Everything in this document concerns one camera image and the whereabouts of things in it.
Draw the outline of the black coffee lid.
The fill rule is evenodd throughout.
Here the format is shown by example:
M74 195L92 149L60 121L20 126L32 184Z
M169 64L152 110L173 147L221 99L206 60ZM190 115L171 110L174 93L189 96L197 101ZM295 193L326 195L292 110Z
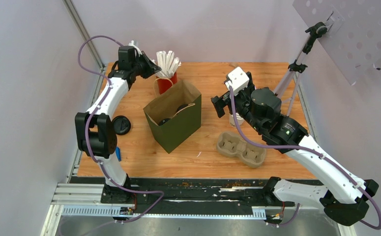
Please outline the black coffee lid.
M159 126L162 126L163 124L165 124L165 123L168 122L169 120L170 120L170 118L165 118L165 119L161 120L161 121L158 123L158 125L159 125Z
M189 106L192 106L192 104L183 104L183 105L179 106L176 113L181 112L182 110L184 110L185 108L187 108Z

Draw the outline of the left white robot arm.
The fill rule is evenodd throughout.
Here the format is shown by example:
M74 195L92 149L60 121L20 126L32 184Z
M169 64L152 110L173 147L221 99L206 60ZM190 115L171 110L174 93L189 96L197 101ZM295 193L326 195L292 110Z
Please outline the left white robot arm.
M120 46L118 60L97 101L86 112L75 116L78 147L93 159L105 177L102 203L123 204L132 198L129 176L116 155L117 135L112 119L136 78L146 79L160 70L137 46Z

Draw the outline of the green paper bag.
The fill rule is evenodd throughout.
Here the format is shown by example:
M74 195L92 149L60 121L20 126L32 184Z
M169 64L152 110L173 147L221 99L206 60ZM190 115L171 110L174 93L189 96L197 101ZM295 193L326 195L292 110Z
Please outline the green paper bag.
M176 113L183 104L192 106ZM202 94L189 81L180 80L149 102L143 111L155 141L171 153L201 127ZM165 118L170 120L159 126Z

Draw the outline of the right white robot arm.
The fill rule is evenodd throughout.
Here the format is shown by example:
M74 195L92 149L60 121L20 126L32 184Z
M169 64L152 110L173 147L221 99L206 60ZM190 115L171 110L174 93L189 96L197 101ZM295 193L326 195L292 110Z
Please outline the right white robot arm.
M320 185L291 182L271 177L263 188L268 205L293 202L321 209L338 224L363 223L373 206L381 229L381 210L374 200L376 181L357 177L324 151L295 119L281 113L282 100L268 87L256 88L250 72L240 67L226 75L227 92L211 99L219 117L225 108L239 115L262 138L261 148L275 149L296 160L320 181Z

